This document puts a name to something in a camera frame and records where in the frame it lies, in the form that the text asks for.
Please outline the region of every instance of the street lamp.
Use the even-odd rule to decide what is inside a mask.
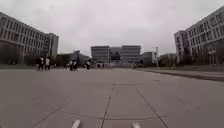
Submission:
[[[159,53],[159,47],[153,47],[156,49],[156,67],[159,68],[159,57],[158,57],[158,53]]]

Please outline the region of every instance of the white building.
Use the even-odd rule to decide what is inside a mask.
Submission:
[[[224,43],[224,6],[187,28],[185,32],[187,33],[188,48],[192,57],[207,51],[206,54],[210,63],[218,63],[216,49],[220,43]],[[179,57],[182,55],[180,53],[183,51],[183,46],[181,45],[179,48],[176,39],[175,36]]]
[[[184,56],[190,54],[187,32],[181,30],[174,34],[174,38],[176,45],[177,62],[180,62],[184,58]]]
[[[110,61],[110,47],[109,46],[93,46],[91,47],[91,54],[93,61],[102,61],[107,63]]]
[[[134,63],[140,61],[141,46],[123,45],[121,46],[121,56],[123,63]]]
[[[18,50],[20,64],[30,54],[56,58],[58,39],[53,33],[43,33],[0,12],[0,47]]]

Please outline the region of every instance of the plaza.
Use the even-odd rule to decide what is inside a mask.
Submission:
[[[131,69],[0,70],[2,128],[222,128],[222,82]]]

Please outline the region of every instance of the overcast sky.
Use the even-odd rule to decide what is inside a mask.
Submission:
[[[0,0],[0,11],[59,36],[59,52],[93,45],[139,44],[174,53],[173,34],[224,5],[224,0]]]

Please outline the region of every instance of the building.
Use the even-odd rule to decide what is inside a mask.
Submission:
[[[93,61],[101,61],[107,63],[110,61],[110,47],[109,46],[93,46],[91,47],[91,54]]]
[[[110,47],[110,60],[111,61],[121,60],[121,47]]]
[[[184,59],[185,56],[190,54],[187,32],[180,30],[174,34],[174,37],[177,51],[177,62],[180,62]]]
[[[28,56],[56,58],[58,40],[59,37],[53,33],[41,32],[0,12],[0,47],[14,49],[20,64],[24,64]]]
[[[123,45],[121,46],[121,59],[123,63],[140,62],[141,46]]]
[[[141,54],[142,64],[144,66],[153,66],[156,64],[157,53],[156,52],[145,52]]]
[[[185,32],[192,60],[200,59],[203,55],[203,58],[208,58],[210,64],[221,63],[220,58],[224,58],[224,54],[218,54],[217,49],[224,43],[224,6],[187,28]],[[179,50],[178,45],[176,46],[177,54],[181,56],[182,48]]]
[[[80,53],[80,51],[74,51],[72,53],[61,53],[57,55],[57,65],[65,66],[69,64],[71,60],[76,60],[78,61],[79,66],[82,66],[85,63],[85,61],[89,59],[90,59],[89,56]]]

